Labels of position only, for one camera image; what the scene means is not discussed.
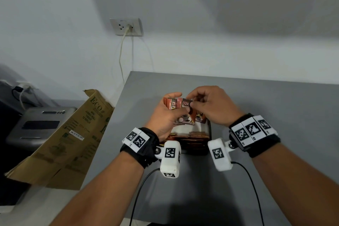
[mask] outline white cable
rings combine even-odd
[[[20,92],[20,94],[19,94],[19,101],[20,101],[20,104],[21,104],[21,107],[23,108],[23,110],[26,110],[26,108],[25,108],[25,106],[23,105],[23,102],[22,102],[21,97],[22,97],[23,92],[25,92],[25,91],[28,90],[29,88],[30,88],[30,87],[24,88],[24,89]]]
[[[122,37],[122,41],[121,41],[121,46],[120,46],[120,56],[119,56],[119,65],[120,65],[120,70],[121,70],[121,76],[122,76],[122,81],[124,82],[124,85],[125,85],[125,79],[124,79],[124,74],[123,74],[123,72],[122,72],[122,67],[121,67],[121,61],[120,61],[120,59],[121,59],[121,51],[122,51],[122,43],[124,42],[124,39],[125,39],[125,36],[126,36],[126,34],[130,31],[130,29],[131,29],[131,25],[127,25],[128,26],[128,28],[126,29],[126,31],[125,31],[125,34],[124,34],[124,36]]]

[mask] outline metal screw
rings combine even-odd
[[[157,147],[157,148],[155,149],[155,154],[160,154],[160,153],[161,153],[161,149]]]
[[[228,146],[229,146],[231,149],[236,149],[236,148],[237,148],[236,144],[235,144],[233,141],[231,141],[231,142],[228,144]]]

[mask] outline forearm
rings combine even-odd
[[[339,225],[339,186],[282,144],[253,158],[292,225]]]
[[[143,171],[133,157],[121,152],[66,205],[50,226],[120,225]]]

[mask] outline black cable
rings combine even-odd
[[[16,100],[18,100],[19,102],[20,102],[20,100],[19,100],[19,98],[17,98],[15,95],[14,95],[14,91],[16,91],[16,89],[12,89],[12,96],[16,99]],[[25,101],[23,101],[22,102],[23,104],[27,104],[27,105],[31,105],[31,106],[34,106],[34,107],[37,107],[35,104],[33,104],[33,103],[29,103],[29,102],[25,102]]]
[[[254,183],[253,183],[253,181],[252,181],[251,175],[249,174],[248,170],[247,170],[242,164],[240,164],[240,163],[238,163],[238,162],[233,162],[233,161],[231,162],[231,164],[239,164],[239,165],[240,165],[242,168],[244,168],[244,170],[247,172],[247,175],[249,176],[249,179],[251,180],[251,183],[252,183],[252,186],[253,186],[255,195],[257,196],[262,226],[265,226],[265,224],[264,224],[264,218],[262,217],[262,211],[261,211],[261,206],[260,206],[260,201],[259,201],[258,193],[257,193],[257,190],[255,189],[255,186],[254,186]]]
[[[142,184],[140,185],[140,188],[139,188],[137,197],[135,198],[135,201],[134,201],[134,206],[133,206],[132,214],[131,214],[131,216],[130,216],[129,226],[132,225],[132,219],[133,219],[134,209],[135,209],[135,205],[137,204],[137,200],[138,200],[138,196],[139,196],[139,194],[140,194],[140,190],[141,190],[142,186],[144,185],[145,181],[147,180],[147,178],[148,178],[152,173],[154,173],[155,171],[160,171],[160,168],[151,171],[151,172],[146,176],[146,178],[144,179],[144,181],[142,182]]]

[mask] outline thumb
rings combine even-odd
[[[177,119],[180,116],[183,116],[184,114],[188,114],[189,110],[190,110],[189,107],[182,107],[182,108],[179,108],[179,109],[172,110],[172,114],[174,116],[174,119]]]
[[[189,105],[191,108],[194,108],[195,110],[198,110],[199,112],[205,113],[206,103],[199,102],[199,101],[193,101]]]

